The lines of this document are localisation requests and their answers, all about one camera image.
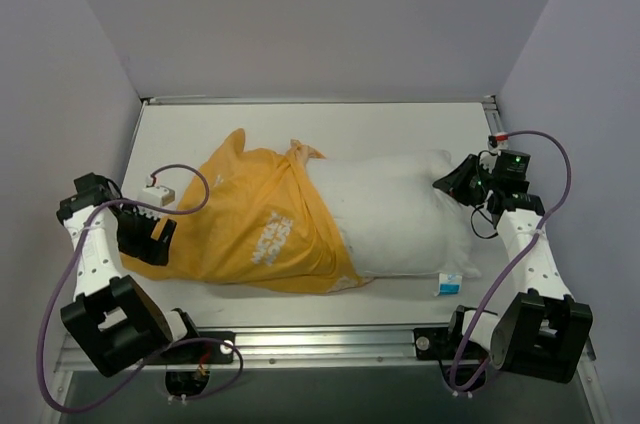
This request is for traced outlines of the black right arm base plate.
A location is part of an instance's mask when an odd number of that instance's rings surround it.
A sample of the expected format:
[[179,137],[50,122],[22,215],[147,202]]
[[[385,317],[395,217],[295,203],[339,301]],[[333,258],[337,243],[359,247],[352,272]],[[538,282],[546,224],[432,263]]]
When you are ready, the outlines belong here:
[[463,335],[445,326],[417,327],[412,330],[413,346],[419,361],[452,361]]

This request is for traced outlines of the white pillow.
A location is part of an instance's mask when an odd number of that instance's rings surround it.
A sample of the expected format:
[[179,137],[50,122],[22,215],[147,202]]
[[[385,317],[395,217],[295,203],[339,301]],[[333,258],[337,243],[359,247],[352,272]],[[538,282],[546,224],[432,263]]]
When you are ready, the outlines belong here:
[[311,159],[309,179],[366,278],[478,278],[466,213],[434,183],[454,168],[445,150],[359,160]]

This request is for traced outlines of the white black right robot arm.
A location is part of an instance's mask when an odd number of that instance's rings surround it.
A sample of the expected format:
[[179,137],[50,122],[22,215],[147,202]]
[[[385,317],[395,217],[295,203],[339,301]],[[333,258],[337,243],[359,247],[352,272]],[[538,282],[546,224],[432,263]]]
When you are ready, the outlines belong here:
[[567,383],[593,315],[560,276],[546,233],[545,207],[529,191],[529,161],[518,151],[482,151],[468,155],[433,185],[463,206],[490,213],[509,259],[503,273],[515,283],[515,296],[501,314],[458,307],[444,344],[459,357],[480,347],[499,371]]

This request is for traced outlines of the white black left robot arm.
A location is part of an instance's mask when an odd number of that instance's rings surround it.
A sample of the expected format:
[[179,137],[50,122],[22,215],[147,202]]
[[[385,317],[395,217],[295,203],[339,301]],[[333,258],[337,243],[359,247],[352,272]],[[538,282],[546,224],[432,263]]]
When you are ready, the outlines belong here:
[[74,186],[75,194],[62,200],[56,213],[78,256],[73,300],[61,310],[66,330],[105,377],[165,349],[179,363],[194,361],[202,339],[189,315],[179,308],[163,311],[120,271],[123,256],[167,265],[177,224],[169,219],[158,236],[153,233],[157,210],[174,201],[174,191],[150,183],[138,202],[128,203],[102,175],[86,174]]

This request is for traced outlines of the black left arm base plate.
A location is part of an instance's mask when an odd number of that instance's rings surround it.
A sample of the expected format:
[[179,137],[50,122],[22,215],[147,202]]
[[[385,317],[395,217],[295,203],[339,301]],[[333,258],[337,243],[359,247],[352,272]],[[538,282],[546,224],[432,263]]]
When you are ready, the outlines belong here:
[[201,335],[188,334],[148,361],[151,365],[226,365],[235,360],[236,333],[231,330],[209,330]]

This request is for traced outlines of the orange pillowcase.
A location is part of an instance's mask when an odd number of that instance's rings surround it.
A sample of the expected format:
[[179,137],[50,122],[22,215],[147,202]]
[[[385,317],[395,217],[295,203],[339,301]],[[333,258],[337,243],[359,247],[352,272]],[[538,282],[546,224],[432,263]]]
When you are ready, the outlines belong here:
[[123,256],[124,268],[151,280],[301,294],[368,284],[306,172],[321,157],[298,140],[283,154],[248,150],[244,130],[233,131],[180,195],[167,265]]

